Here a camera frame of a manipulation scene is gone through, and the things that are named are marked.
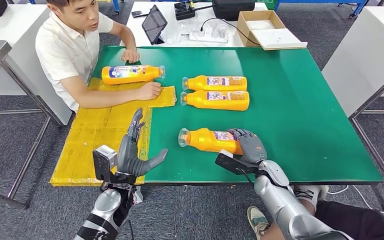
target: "green tabletop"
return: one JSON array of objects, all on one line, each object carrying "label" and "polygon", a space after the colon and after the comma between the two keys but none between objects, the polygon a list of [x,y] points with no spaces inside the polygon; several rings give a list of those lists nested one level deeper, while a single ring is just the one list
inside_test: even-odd
[{"label": "green tabletop", "polygon": [[[247,129],[264,144],[293,184],[373,184],[383,179],[307,49],[264,51],[257,47],[141,47],[140,64],[164,65],[163,86],[198,75],[245,76],[247,111],[154,108],[149,156],[168,148],[166,160],[145,176],[146,183],[240,183],[215,164],[217,153],[180,147],[181,128],[225,131]],[[101,50],[94,76],[109,65],[123,65],[118,46]]]}]

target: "blue metal frame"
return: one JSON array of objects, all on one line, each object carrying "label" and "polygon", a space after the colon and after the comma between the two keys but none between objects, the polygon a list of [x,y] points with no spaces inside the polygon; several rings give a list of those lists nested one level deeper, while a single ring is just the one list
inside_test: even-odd
[{"label": "blue metal frame", "polygon": [[279,4],[290,3],[290,4],[357,4],[357,8],[352,14],[357,16],[363,10],[363,7],[369,0],[277,0],[274,10],[277,11]]}]

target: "yellow tape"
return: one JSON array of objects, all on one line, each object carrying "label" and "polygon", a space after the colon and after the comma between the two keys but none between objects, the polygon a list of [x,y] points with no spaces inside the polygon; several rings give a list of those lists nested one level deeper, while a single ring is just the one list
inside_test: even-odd
[{"label": "yellow tape", "polygon": [[[92,78],[89,89],[100,91],[121,91],[140,88],[144,83],[103,85],[98,78]],[[151,133],[152,108],[170,107],[176,104],[174,86],[163,87],[161,95],[146,101],[131,101],[118,106],[84,109],[80,108],[71,125],[59,160],[49,181],[54,187],[100,186],[102,181],[95,178],[92,151],[105,144],[118,151],[124,134],[127,133],[133,114],[143,109],[143,121],[138,149],[139,158],[148,159]],[[138,177],[137,184],[144,183],[144,177]]]}]

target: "gray carpet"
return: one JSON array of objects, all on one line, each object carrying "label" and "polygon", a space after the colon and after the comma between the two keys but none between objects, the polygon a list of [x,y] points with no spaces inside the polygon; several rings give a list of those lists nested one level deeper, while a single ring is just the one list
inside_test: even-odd
[{"label": "gray carpet", "polygon": [[[126,23],[133,2],[120,4],[120,15],[113,15],[111,3],[100,3],[100,10],[112,19]],[[278,14],[285,25],[302,41],[320,68],[353,23],[347,17],[349,6],[336,4],[282,4]],[[101,45],[117,45],[108,34]],[[0,110],[29,108],[24,96],[0,96]],[[384,98],[374,106],[384,109]],[[7,193],[19,167],[28,154],[44,120],[43,115],[0,116],[0,193]],[[367,134],[384,157],[384,115],[359,117]],[[64,240],[77,232],[92,209],[99,191],[95,187],[52,187],[48,181],[63,148],[69,126],[51,124],[36,157],[16,195],[31,202],[27,210],[15,210],[0,204],[0,240]],[[343,186],[335,186],[337,191]],[[384,183],[359,186],[368,203],[380,209],[384,205]],[[145,202],[132,208],[132,225],[137,240],[229,240],[255,239],[248,226],[249,205],[264,206],[249,185],[237,186],[145,186]],[[329,200],[364,207],[353,188]],[[128,228],[118,239],[129,240]]]}]

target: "man's hand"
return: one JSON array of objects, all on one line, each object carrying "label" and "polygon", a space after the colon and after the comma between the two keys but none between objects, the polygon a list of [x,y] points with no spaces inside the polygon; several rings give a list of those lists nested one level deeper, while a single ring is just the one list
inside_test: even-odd
[{"label": "man's hand", "polygon": [[126,49],[123,52],[123,55],[121,55],[121,60],[123,60],[124,62],[128,61],[129,64],[136,63],[137,61],[139,61],[139,53],[134,50]]},{"label": "man's hand", "polygon": [[161,83],[148,82],[137,90],[136,98],[138,100],[150,100],[155,99],[161,93]]}]

